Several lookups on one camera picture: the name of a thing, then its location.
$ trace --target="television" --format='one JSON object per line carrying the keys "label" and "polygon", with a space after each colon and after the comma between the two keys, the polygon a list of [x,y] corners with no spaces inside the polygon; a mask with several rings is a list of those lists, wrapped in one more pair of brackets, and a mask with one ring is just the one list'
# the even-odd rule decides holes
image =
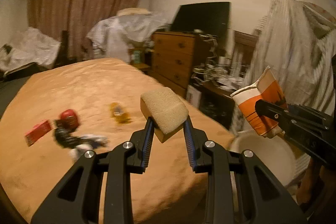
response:
{"label": "television", "polygon": [[222,38],[226,36],[230,2],[208,2],[180,6],[171,25],[172,32],[202,30]]}

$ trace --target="crushed paper cup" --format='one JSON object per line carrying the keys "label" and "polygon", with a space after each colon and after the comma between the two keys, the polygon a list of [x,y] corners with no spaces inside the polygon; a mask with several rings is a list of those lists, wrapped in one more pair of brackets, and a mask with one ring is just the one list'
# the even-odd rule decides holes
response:
{"label": "crushed paper cup", "polygon": [[278,122],[268,117],[259,117],[255,111],[255,103],[260,99],[288,109],[285,95],[269,66],[255,83],[237,90],[231,97],[258,135],[273,138],[283,131]]}

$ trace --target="red box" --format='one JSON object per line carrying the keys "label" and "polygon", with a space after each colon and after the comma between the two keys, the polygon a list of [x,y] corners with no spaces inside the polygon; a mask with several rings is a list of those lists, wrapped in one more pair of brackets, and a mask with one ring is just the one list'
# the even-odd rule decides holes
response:
{"label": "red box", "polygon": [[39,138],[43,137],[51,130],[49,120],[44,120],[41,123],[35,125],[32,130],[25,134],[28,146],[33,145]]}

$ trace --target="drawer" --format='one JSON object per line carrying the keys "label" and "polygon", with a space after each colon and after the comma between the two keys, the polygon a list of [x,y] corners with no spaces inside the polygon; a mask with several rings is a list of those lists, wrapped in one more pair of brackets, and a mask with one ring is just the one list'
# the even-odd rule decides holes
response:
{"label": "drawer", "polygon": [[154,72],[159,73],[160,75],[168,78],[174,83],[187,88],[190,78],[189,71],[183,71],[172,67],[168,63],[158,59],[153,67]]}
{"label": "drawer", "polygon": [[194,40],[195,38],[188,36],[154,34],[154,48],[155,51],[169,49],[172,51],[193,55]]}
{"label": "drawer", "polygon": [[185,94],[186,94],[186,89],[180,87],[179,85],[175,84],[174,82],[168,80],[167,78],[163,77],[162,75],[153,72],[153,71],[149,71],[148,75],[157,79],[157,81],[164,85],[169,87],[172,91],[174,91],[177,95],[180,95],[182,98],[185,98]]}
{"label": "drawer", "polygon": [[159,60],[169,64],[173,69],[190,72],[192,68],[193,56],[182,52],[158,49],[155,50],[153,55],[153,64],[155,65]]}

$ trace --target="pillow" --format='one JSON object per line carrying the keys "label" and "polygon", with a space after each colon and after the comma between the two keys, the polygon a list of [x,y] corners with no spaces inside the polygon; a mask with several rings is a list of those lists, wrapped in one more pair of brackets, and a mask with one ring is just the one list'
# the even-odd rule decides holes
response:
{"label": "pillow", "polygon": [[117,16],[122,15],[133,15],[133,14],[145,14],[145,15],[151,15],[152,13],[144,8],[127,8],[123,9],[117,12]]}

